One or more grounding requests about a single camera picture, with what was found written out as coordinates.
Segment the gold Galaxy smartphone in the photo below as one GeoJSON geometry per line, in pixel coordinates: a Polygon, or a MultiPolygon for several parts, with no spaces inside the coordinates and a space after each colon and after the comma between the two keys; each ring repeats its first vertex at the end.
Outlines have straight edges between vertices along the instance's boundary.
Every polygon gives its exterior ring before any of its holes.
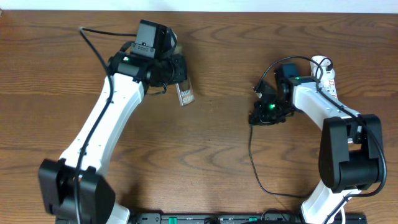
{"type": "Polygon", "coordinates": [[[177,83],[176,85],[177,95],[180,102],[180,106],[184,107],[193,103],[195,100],[193,87],[190,79],[186,79],[181,83],[177,83]]]}

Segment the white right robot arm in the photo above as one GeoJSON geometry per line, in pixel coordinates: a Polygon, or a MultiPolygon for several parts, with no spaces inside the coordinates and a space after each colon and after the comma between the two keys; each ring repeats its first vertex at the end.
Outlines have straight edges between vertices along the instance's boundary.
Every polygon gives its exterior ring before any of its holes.
{"type": "Polygon", "coordinates": [[[354,223],[344,212],[352,198],[377,195],[385,186],[387,164],[381,120],[361,114],[338,100],[333,62],[314,57],[311,74],[301,77],[294,63],[273,64],[276,87],[260,78],[254,87],[259,99],[249,116],[254,126],[284,123],[296,111],[305,113],[321,130],[320,181],[303,197],[298,214],[282,215],[284,223],[354,223]]]}

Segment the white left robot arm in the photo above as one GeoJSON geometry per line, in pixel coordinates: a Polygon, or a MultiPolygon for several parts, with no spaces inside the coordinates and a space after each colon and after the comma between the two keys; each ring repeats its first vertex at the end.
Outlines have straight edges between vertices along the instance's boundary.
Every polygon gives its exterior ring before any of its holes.
{"type": "Polygon", "coordinates": [[[164,94],[169,85],[188,79],[175,32],[147,20],[101,65],[103,89],[82,129],[59,159],[43,160],[38,170],[45,211],[57,223],[130,221],[130,209],[117,203],[106,181],[116,143],[149,88],[164,94]]]}

